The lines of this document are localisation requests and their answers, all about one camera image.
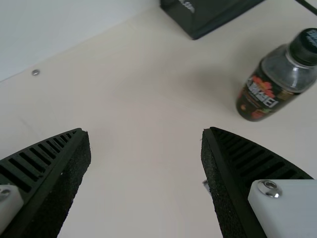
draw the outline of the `black cable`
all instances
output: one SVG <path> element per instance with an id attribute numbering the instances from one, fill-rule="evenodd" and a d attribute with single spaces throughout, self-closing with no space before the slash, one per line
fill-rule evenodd
<path id="1" fill-rule="evenodd" d="M 317 15 L 317 9 L 314 8 L 311 4 L 306 2 L 305 0 L 295 0 L 299 4 L 301 4 L 303 7 L 307 8 L 309 11 L 311 11 L 313 14 Z"/>

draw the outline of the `red flower graphic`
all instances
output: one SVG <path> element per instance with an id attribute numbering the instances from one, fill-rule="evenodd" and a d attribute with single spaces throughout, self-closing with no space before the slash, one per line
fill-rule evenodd
<path id="1" fill-rule="evenodd" d="M 263 82 L 259 77 L 253 76 L 253 81 L 258 85 L 258 87 L 270 98 L 275 98 L 273 91 L 271 90 L 272 85 L 269 82 Z"/>

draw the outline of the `small metal stud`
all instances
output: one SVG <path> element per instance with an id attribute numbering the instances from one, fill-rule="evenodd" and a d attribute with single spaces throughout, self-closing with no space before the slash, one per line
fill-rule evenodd
<path id="1" fill-rule="evenodd" d="M 258 189 L 269 197 L 279 198 L 282 195 L 282 189 L 270 180 L 260 180 L 258 182 Z"/>
<path id="2" fill-rule="evenodd" d="M 35 69 L 35 70 L 32 71 L 32 75 L 33 76 L 37 76 L 39 74 L 40 74 L 40 71 L 38 69 Z"/>

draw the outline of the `bottle label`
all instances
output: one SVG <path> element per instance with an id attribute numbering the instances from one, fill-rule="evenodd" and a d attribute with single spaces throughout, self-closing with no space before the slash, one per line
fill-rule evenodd
<path id="1" fill-rule="evenodd" d="M 299 93 L 291 93 L 267 77 L 259 66 L 247 80 L 237 102 L 237 109 L 250 120 L 260 120 L 277 112 Z"/>

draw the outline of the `white wall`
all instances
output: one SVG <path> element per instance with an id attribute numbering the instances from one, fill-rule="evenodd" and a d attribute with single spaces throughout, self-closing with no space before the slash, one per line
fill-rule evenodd
<path id="1" fill-rule="evenodd" d="M 0 0 L 0 81 L 159 0 Z"/>

